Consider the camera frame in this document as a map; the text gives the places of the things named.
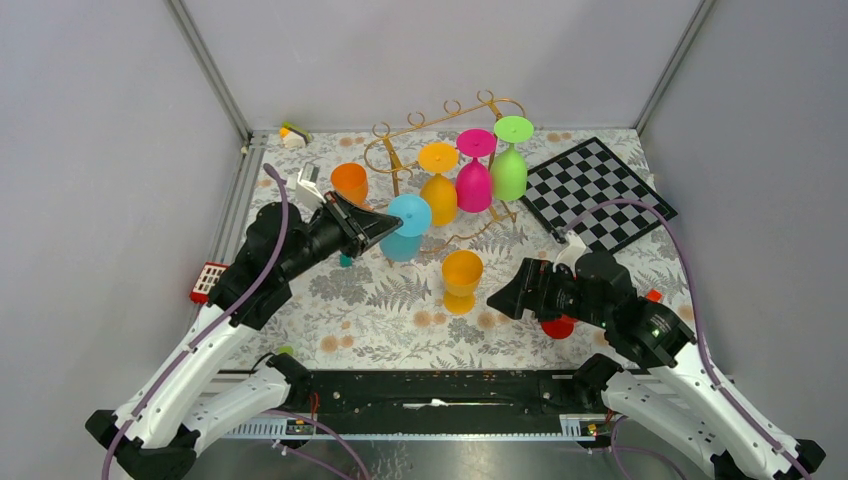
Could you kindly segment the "yellow plastic wine glass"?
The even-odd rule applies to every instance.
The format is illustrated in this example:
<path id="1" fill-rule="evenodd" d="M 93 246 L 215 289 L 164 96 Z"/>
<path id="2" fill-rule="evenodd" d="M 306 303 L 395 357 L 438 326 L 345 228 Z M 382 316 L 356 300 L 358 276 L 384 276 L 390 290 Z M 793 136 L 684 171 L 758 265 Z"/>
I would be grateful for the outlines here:
<path id="1" fill-rule="evenodd" d="M 419 195 L 430 206 L 434 226 L 446 226 L 457 215 L 457 192 L 445 174 L 456 167 L 458 161 L 457 149 L 444 142 L 430 143 L 419 152 L 418 165 L 430 174 Z"/>
<path id="2" fill-rule="evenodd" d="M 483 269 L 481 258 L 470 250 L 453 252 L 444 259 L 441 268 L 445 289 L 443 304 L 450 313 L 464 315 L 472 310 Z"/>

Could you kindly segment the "yellow plastic wine glass front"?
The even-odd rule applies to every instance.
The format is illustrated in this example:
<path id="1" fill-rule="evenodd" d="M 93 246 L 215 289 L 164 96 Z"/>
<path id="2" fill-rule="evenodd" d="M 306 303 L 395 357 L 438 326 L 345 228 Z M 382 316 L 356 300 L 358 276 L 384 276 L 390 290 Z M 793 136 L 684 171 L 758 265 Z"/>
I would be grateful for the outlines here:
<path id="1" fill-rule="evenodd" d="M 441 268 L 445 289 L 443 304 L 450 313 L 464 315 L 472 310 L 483 269 L 481 258 L 470 250 L 453 252 L 444 259 Z"/>

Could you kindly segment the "magenta plastic wine glass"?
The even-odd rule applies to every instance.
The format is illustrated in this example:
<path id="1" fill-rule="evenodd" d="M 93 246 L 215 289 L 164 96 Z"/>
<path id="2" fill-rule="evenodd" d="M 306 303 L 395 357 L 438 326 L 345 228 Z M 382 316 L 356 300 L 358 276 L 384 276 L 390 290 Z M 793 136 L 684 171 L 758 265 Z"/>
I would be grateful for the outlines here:
<path id="1" fill-rule="evenodd" d="M 460 170 L 455 182 L 457 205 L 464 212 L 480 213 L 492 203 L 492 178 L 480 159 L 493 153 L 496 146 L 495 136 L 484 129 L 469 129 L 457 137 L 458 151 L 471 159 Z"/>

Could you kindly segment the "gold wire wine glass rack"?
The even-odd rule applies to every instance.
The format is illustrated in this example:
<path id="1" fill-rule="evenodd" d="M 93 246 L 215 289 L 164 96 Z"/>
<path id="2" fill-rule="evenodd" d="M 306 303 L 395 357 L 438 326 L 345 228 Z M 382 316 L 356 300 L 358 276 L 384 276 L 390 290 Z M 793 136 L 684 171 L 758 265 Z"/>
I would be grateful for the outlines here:
<path id="1" fill-rule="evenodd" d="M 527 117 L 526 109 L 520 102 L 511 98 L 498 98 L 489 89 L 478 90 L 476 92 L 476 100 L 476 104 L 468 107 L 463 107 L 460 101 L 456 99 L 445 100 L 442 105 L 445 114 L 440 118 L 430 120 L 428 120 L 425 114 L 421 111 L 408 113 L 406 117 L 408 126 L 402 127 L 400 130 L 394 130 L 392 126 L 385 121 L 372 126 L 371 133 L 374 139 L 365 145 L 362 160 L 364 165 L 371 172 L 390 175 L 392 184 L 391 199 L 394 199 L 401 194 L 407 194 L 407 191 L 405 191 L 401 186 L 401 175 L 405 174 L 407 176 L 406 180 L 409 180 L 415 175 L 416 171 L 420 170 L 420 167 L 417 166 L 417 161 L 411 161 L 409 163 L 402 162 L 402 159 L 393 144 L 394 141 L 398 141 L 399 139 L 407 140 L 409 135 L 417 135 L 419 132 L 442 131 L 443 128 L 441 125 L 443 123 L 451 122 L 454 119 L 461 118 L 481 109 L 488 110 L 494 116 L 495 121 L 500 120 L 505 116 L 499 108 L 500 104 L 511 105 L 512 109 L 516 110 L 516 113 L 511 114 Z M 385 152 L 389 162 L 389 166 L 387 168 L 375 166 L 369 159 L 369 151 L 372 149 Z M 517 217 L 518 212 L 511 208 L 508 203 L 501 200 L 495 200 L 494 204 L 490 205 L 485 214 L 483 214 L 483 218 L 486 219 L 487 222 L 482 224 L 476 231 L 469 234 L 452 234 L 450 237 L 444 239 L 438 246 L 432 249 L 422 249 L 419 253 L 424 256 L 435 255 L 444 251 L 449 246 L 459 246 L 462 241 L 470 241 L 479 238 L 483 233 L 491 231 L 495 225 L 505 226 L 507 222 L 515 224 L 517 222 Z"/>

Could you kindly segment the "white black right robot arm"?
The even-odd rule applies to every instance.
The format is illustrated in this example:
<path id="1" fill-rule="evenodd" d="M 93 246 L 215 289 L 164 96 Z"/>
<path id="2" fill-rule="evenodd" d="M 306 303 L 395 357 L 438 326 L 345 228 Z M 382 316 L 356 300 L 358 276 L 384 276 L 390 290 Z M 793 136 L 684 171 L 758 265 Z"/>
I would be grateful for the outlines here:
<path id="1" fill-rule="evenodd" d="M 512 319 L 530 311 L 543 326 L 573 320 L 601 328 L 617 354 L 686 406 L 653 397 L 604 354 L 574 374 L 577 405 L 629 417 L 712 479 L 807 479 L 826 457 L 817 442 L 786 434 L 742 399 L 695 333 L 670 308 L 639 295 L 629 271 L 607 252 L 584 254 L 570 266 L 526 258 L 487 304 Z"/>

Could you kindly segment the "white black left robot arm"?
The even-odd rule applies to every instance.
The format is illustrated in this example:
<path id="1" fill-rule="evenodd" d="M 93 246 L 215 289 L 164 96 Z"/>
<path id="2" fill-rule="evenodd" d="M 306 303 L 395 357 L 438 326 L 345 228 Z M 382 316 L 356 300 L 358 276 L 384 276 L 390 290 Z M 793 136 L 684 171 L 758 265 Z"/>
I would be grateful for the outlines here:
<path id="1" fill-rule="evenodd" d="M 403 224 L 335 191 L 303 220 L 287 200 L 262 207 L 235 260 L 213 286 L 189 332 L 154 376 L 115 410 L 97 410 L 86 430 L 133 479 L 182 479 L 198 456 L 266 410 L 296 411 L 314 398 L 312 373 L 289 354 L 209 400 L 200 395 L 225 360 L 291 299 L 292 282 L 328 257 L 355 258 Z"/>

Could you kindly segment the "green plastic wine glass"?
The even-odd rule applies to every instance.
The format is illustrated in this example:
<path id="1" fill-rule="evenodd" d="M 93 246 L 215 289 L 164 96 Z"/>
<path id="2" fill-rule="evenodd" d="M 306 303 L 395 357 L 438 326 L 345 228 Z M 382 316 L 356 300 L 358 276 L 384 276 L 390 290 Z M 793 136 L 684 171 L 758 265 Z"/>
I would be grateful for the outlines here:
<path id="1" fill-rule="evenodd" d="M 490 167 L 493 196 L 500 201 L 515 201 L 526 191 L 528 167 L 524 156 L 516 149 L 534 134 L 533 124 L 525 117 L 504 116 L 494 125 L 494 135 L 507 148 L 497 154 Z"/>

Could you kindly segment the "blue plastic wine glass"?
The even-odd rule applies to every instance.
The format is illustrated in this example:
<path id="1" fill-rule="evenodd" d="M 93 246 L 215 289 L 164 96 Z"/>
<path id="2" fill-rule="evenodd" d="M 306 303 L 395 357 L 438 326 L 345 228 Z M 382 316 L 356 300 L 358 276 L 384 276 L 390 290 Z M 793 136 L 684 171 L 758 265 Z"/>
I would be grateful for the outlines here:
<path id="1" fill-rule="evenodd" d="M 411 261 L 418 255 L 423 234 L 431 226 L 431 208 L 420 196 L 403 194 L 390 202 L 387 213 L 400 219 L 401 226 L 379 243 L 380 249 L 390 261 Z"/>

